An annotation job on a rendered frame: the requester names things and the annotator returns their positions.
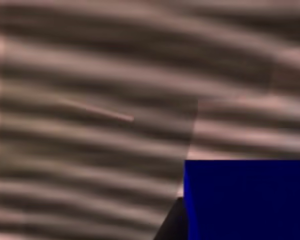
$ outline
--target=striped surface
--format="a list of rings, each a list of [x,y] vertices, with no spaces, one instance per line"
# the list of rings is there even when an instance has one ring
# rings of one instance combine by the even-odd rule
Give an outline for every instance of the striped surface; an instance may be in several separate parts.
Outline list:
[[[185,158],[300,159],[300,2],[216,2],[4,1],[0,238],[151,239]]]

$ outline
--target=blue surface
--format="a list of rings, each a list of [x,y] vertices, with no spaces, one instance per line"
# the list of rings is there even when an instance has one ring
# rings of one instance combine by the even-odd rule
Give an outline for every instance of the blue surface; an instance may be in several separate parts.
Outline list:
[[[300,160],[185,161],[189,240],[300,240]]]

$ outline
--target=black object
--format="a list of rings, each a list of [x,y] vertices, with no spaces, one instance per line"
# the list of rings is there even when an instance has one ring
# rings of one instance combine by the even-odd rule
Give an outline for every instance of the black object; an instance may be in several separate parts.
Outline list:
[[[188,218],[183,197],[174,202],[154,240],[188,240]]]

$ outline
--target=dark blue rectangle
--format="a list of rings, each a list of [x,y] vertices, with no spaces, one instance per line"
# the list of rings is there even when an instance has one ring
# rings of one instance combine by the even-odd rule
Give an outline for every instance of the dark blue rectangle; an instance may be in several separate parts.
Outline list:
[[[300,160],[185,162],[189,240],[300,240]]]

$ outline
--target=blue object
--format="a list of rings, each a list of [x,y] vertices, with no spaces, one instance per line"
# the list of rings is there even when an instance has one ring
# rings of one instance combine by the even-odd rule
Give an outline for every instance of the blue object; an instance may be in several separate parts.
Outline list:
[[[300,160],[187,160],[188,240],[300,240]]]

